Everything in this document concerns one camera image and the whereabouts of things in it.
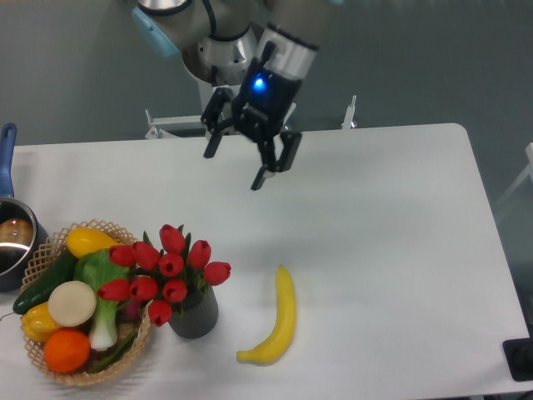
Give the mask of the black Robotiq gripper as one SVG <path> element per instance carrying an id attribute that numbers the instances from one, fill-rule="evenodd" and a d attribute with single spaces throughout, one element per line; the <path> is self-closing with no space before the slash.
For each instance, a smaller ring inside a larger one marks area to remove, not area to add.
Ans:
<path id="1" fill-rule="evenodd" d="M 290 170 L 302 134 L 280 133 L 283 145 L 280 157 L 276 157 L 273 138 L 280 132 L 301 84 L 301 79 L 283 77 L 264 68 L 258 58 L 253 58 L 236 97 L 229 87 L 217 87 L 207 103 L 201 115 L 208 139 L 203 157 L 213 158 L 222 139 L 236 135 L 238 131 L 257 143 L 262 158 L 262 166 L 251 185 L 252 191 L 260 190 L 265 180 L 276 173 Z"/>

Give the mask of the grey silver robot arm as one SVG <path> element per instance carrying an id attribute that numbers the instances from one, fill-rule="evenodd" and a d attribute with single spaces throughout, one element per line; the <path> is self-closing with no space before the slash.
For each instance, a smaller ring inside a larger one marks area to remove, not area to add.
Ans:
<path id="1" fill-rule="evenodd" d="M 222 138 L 241 134 L 255 143 L 262 165 L 252 184 L 291 168 L 301 134 L 285 129 L 294 100 L 340 1 L 265 1 L 265 27 L 252 22 L 248 1 L 139 1 L 132 19 L 164 57 L 181 54 L 188 72 L 209 86 L 200 121 L 205 158 Z"/>

